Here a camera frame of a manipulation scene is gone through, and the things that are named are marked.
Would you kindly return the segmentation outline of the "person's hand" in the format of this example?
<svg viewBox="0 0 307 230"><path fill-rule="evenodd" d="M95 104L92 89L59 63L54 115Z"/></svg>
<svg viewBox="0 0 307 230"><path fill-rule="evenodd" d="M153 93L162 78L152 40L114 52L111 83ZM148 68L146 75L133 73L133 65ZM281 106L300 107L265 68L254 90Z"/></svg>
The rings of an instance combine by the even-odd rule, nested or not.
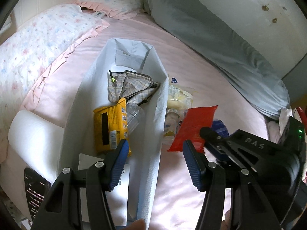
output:
<svg viewBox="0 0 307 230"><path fill-rule="evenodd" d="M139 219L132 222L130 225L122 228L122 230L146 230L146 222L144 219Z"/></svg>

